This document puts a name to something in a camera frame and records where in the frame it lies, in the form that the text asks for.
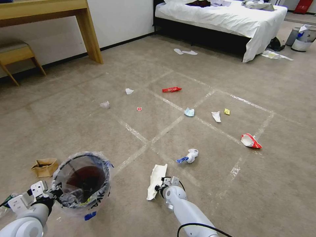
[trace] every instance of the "desk leg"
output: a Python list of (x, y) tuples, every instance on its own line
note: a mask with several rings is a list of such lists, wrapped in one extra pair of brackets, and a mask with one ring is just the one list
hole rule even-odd
[(76, 18), (89, 58), (97, 63), (103, 64), (89, 8), (82, 9), (78, 14), (76, 14)]

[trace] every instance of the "black bed frame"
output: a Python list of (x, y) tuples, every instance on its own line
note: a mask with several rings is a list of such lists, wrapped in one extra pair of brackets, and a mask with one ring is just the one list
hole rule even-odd
[(153, 0), (153, 26), (156, 34), (167, 34), (174, 38), (189, 41), (191, 46), (198, 43), (233, 54), (243, 55), (246, 52), (246, 44), (250, 38), (156, 17), (156, 6), (163, 2), (164, 0)]

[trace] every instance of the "trash bin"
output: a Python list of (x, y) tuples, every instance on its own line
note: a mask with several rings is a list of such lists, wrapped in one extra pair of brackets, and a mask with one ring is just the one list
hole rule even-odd
[(316, 27), (309, 27), (299, 32), (291, 49), (299, 52), (306, 52), (316, 39)]
[(99, 152), (80, 152), (70, 156), (54, 172), (52, 189), (63, 194), (56, 199), (62, 210), (85, 220), (96, 215), (110, 194), (111, 162)]
[(300, 28), (299, 27), (294, 27), (289, 35), (289, 37), (287, 38), (287, 41), (286, 41), (286, 45), (287, 46), (292, 46), (294, 41), (296, 40), (297, 38), (297, 35), (299, 34), (299, 30)]

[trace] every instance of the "trash can liner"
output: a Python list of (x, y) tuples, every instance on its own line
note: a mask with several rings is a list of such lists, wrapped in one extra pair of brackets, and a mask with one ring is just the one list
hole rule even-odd
[(76, 216), (97, 211), (110, 192), (111, 162), (100, 152), (70, 156), (53, 174), (52, 189), (63, 194), (56, 199), (63, 210)]

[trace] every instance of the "white bedsheet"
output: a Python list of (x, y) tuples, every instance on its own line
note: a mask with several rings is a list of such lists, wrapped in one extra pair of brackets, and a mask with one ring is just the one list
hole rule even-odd
[(156, 17), (163, 15), (184, 21), (188, 24), (206, 24), (215, 26), (215, 30), (235, 33), (251, 38), (246, 45), (243, 62), (249, 62), (256, 54), (262, 53), (270, 40), (276, 37), (283, 22), (287, 8), (274, 6), (275, 11), (248, 9), (241, 6), (241, 1), (230, 1), (229, 7), (193, 7), (181, 2), (168, 2), (156, 8)]

